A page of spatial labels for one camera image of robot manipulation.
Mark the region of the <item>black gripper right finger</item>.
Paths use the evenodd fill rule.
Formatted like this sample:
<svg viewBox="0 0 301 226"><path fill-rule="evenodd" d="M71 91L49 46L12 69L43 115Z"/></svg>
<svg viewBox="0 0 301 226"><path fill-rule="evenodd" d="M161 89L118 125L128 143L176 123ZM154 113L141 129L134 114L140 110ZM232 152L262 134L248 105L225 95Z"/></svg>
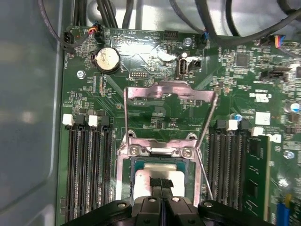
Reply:
<svg viewBox="0 0 301 226"><path fill-rule="evenodd" d="M197 207L187 202L184 197L174 196L171 188L174 184L169 179L162 179L166 212L173 226L270 226L271 223L256 216L243 213L212 200L205 200Z"/></svg>

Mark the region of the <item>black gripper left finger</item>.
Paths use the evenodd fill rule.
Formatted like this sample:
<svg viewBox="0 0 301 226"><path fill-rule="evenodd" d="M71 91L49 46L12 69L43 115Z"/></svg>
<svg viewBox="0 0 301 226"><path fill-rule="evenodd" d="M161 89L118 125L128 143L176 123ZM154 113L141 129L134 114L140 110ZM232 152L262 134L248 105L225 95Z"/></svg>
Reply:
<svg viewBox="0 0 301 226"><path fill-rule="evenodd" d="M162 199L159 196L140 197L131 205L124 200L112 201L92 210L65 226L159 226Z"/></svg>

